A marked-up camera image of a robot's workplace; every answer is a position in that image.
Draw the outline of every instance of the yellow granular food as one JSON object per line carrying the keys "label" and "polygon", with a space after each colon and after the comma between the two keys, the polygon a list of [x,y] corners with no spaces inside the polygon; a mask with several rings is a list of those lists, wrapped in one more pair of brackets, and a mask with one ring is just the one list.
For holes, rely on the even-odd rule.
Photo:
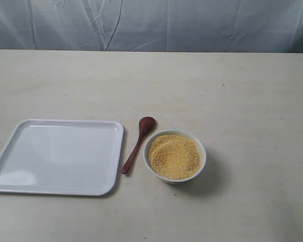
{"label": "yellow granular food", "polygon": [[195,143],[179,135],[156,137],[148,150],[148,163],[159,175],[169,179],[185,179],[197,172],[200,155]]}

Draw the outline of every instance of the bowl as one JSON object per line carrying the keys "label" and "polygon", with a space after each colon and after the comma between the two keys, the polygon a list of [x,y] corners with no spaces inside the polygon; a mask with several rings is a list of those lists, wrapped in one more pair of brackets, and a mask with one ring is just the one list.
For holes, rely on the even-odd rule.
{"label": "bowl", "polygon": [[[197,172],[195,174],[193,174],[192,176],[190,176],[188,178],[185,178],[185,179],[169,179],[169,178],[166,178],[164,176],[161,176],[161,175],[157,174],[151,168],[151,166],[148,163],[148,150],[149,150],[150,144],[153,142],[153,140],[156,137],[161,136],[161,135],[180,135],[180,136],[189,138],[190,140],[192,140],[196,144],[198,153],[200,155],[200,167],[199,167],[199,169],[197,170]],[[155,176],[157,176],[158,178],[160,178],[161,180],[163,180],[166,183],[179,184],[179,183],[191,180],[191,179],[195,178],[197,175],[199,175],[201,173],[201,171],[203,170],[204,166],[206,165],[207,154],[206,154],[206,150],[205,150],[204,146],[193,135],[191,135],[191,134],[189,134],[187,132],[181,131],[181,130],[163,130],[163,131],[155,133],[154,135],[152,135],[147,140],[147,142],[146,142],[146,144],[144,146],[144,149],[143,149],[143,159],[144,159],[145,165],[147,166],[148,170],[150,170],[150,172],[152,174],[154,174]]]}

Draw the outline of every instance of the white tray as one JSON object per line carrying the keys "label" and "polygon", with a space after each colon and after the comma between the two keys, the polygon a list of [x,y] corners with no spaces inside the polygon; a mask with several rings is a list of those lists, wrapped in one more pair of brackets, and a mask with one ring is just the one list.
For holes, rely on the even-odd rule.
{"label": "white tray", "polygon": [[0,154],[0,192],[99,196],[115,184],[123,127],[29,119]]}

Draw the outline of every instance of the white fabric backdrop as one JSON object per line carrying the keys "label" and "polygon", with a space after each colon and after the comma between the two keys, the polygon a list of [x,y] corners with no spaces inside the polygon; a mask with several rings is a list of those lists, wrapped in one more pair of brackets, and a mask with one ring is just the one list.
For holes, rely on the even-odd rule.
{"label": "white fabric backdrop", "polygon": [[0,48],[303,52],[303,0],[0,0]]}

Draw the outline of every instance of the wooden spoon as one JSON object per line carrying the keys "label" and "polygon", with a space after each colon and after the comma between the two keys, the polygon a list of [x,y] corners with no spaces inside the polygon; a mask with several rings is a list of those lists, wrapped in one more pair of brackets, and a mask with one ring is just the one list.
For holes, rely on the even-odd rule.
{"label": "wooden spoon", "polygon": [[126,174],[130,170],[130,167],[132,166],[132,163],[138,153],[142,139],[145,137],[145,135],[148,132],[150,132],[155,127],[155,125],[156,125],[156,120],[152,117],[143,117],[139,121],[139,138],[138,138],[137,144],[136,144],[135,148],[133,149],[133,151],[131,152],[127,162],[122,167],[122,170],[121,170],[122,174]]}

